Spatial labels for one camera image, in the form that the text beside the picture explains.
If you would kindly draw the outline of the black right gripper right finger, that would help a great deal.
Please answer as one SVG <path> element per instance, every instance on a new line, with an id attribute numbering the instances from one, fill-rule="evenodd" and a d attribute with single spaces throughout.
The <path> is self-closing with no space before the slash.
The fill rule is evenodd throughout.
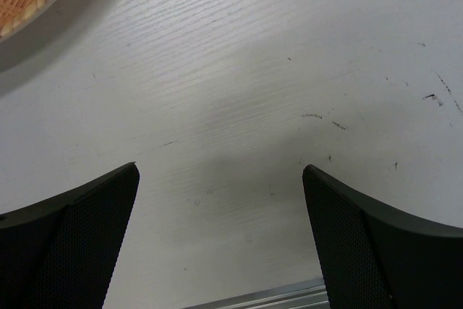
<path id="1" fill-rule="evenodd" d="M 302 181 L 331 308 L 462 307 L 462 229 L 380 202 L 313 165 Z"/>

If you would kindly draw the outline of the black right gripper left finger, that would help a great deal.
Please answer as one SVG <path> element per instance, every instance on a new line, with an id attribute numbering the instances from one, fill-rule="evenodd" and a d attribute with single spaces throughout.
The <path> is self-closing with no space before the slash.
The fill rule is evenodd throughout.
<path id="1" fill-rule="evenodd" d="M 140 181 L 131 162 L 1 215 L 2 308 L 102 308 Z"/>

